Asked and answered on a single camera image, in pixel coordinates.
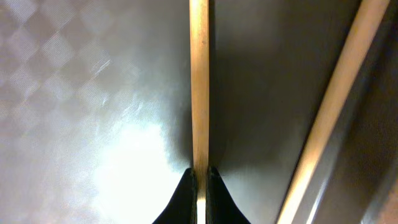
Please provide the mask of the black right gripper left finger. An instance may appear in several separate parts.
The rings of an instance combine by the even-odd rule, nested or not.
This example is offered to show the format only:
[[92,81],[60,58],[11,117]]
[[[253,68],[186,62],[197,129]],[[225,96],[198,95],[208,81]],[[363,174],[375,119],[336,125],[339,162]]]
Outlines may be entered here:
[[193,169],[186,169],[169,203],[153,224],[196,224],[197,188]]

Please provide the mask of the wooden chopstick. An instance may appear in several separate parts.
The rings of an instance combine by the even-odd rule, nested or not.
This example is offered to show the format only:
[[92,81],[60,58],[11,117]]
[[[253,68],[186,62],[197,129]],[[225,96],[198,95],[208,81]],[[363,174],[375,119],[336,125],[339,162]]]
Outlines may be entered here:
[[193,168],[198,200],[206,200],[210,123],[209,1],[189,0]]
[[294,172],[278,224],[293,222],[389,3],[390,0],[361,1]]

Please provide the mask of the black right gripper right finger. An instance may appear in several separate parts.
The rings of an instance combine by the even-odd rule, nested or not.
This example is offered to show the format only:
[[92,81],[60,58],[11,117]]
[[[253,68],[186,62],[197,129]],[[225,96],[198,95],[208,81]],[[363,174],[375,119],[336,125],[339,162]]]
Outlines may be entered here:
[[209,167],[206,180],[207,224],[250,224],[234,203],[220,173]]

